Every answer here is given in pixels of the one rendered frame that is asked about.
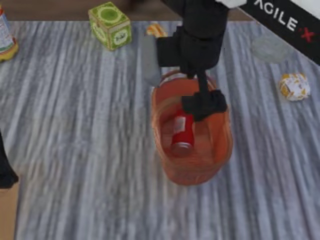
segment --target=orange striped object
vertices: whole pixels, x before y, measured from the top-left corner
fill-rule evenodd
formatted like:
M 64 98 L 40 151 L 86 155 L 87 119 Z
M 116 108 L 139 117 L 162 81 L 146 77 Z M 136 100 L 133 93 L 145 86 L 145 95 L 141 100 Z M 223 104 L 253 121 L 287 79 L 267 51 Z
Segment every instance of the orange striped object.
M 168 37 L 168 34 L 165 32 L 163 27 L 158 23 L 153 23 L 149 25 L 146 29 L 147 35 L 153 35 L 156 38 Z

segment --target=red x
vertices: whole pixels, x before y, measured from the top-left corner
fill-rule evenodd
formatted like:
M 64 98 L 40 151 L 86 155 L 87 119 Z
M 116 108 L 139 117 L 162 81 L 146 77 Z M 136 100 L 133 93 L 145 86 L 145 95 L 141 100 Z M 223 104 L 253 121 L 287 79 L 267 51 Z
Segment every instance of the red x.
M 316 35 L 314 32 L 310 32 L 307 27 L 304 28 L 304 34 L 301 35 L 301 38 L 306 39 L 308 43 L 312 42 L 312 37 Z

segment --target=handle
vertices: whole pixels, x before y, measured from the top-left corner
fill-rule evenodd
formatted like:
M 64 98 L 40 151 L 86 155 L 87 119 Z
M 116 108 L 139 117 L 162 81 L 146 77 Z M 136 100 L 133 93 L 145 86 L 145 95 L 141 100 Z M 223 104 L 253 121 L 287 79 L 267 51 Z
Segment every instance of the handle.
M 162 75 L 162 78 L 161 78 L 161 81 L 160 81 L 160 84 L 159 84 L 159 87 L 170 77 L 172 77 L 173 75 L 176 75 L 176 74 L 181 74 L 181 71 L 179 69 L 175 69 L 175 70 L 172 70 L 170 72 L 167 72 L 166 74 Z M 207 82 L 208 82 L 208 85 L 212 88 L 212 89 L 216 89 L 217 88 L 217 84 L 216 84 L 216 81 L 213 80 L 211 77 L 209 77 L 208 75 L 206 75 L 206 78 L 207 78 Z

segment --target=brown cardboard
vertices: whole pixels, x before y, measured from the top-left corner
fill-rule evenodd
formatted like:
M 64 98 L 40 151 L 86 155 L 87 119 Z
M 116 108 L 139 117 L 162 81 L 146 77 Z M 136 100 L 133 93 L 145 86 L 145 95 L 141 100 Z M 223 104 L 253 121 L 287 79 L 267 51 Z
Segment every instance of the brown cardboard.
M 14 240 L 19 197 L 17 182 L 10 189 L 0 189 L 0 240 Z

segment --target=black object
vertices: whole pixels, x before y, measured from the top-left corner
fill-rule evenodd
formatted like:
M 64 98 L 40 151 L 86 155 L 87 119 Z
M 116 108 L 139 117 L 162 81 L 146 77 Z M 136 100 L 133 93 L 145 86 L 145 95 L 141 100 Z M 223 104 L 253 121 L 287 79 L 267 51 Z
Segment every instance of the black object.
M 18 181 L 19 178 L 17 174 L 9 164 L 0 132 L 0 189 L 10 189 Z
M 247 0 L 240 9 L 320 65 L 320 19 L 291 0 Z
M 182 26 L 173 36 L 156 40 L 157 61 L 160 67 L 180 67 L 189 79 L 198 76 L 199 93 L 184 96 L 185 112 L 195 121 L 227 110 L 225 97 L 220 91 L 209 92 L 206 70 L 217 65 L 229 8 L 214 0 L 162 0 L 182 17 Z

